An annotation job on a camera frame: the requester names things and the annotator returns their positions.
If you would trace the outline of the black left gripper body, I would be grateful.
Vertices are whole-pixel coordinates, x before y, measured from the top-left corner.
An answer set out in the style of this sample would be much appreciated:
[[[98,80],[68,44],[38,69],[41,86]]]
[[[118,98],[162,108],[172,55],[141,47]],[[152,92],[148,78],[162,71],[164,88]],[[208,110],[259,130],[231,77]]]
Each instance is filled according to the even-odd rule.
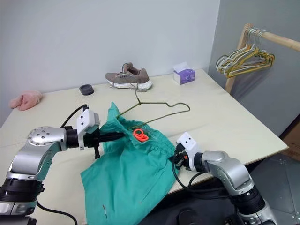
[[[99,153],[99,143],[101,142],[100,131],[95,130],[93,133],[86,133],[83,137],[84,147],[93,148],[95,153],[95,159],[101,158]]]

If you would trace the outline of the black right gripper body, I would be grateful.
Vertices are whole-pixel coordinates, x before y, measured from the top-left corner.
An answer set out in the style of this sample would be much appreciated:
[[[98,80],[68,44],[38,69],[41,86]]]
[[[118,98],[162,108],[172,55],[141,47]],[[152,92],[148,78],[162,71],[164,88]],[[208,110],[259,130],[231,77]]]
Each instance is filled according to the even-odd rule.
[[[174,166],[177,170],[179,170],[181,167],[189,169],[189,158],[184,146],[181,143],[176,145],[173,156],[176,157],[176,164],[174,164]]]

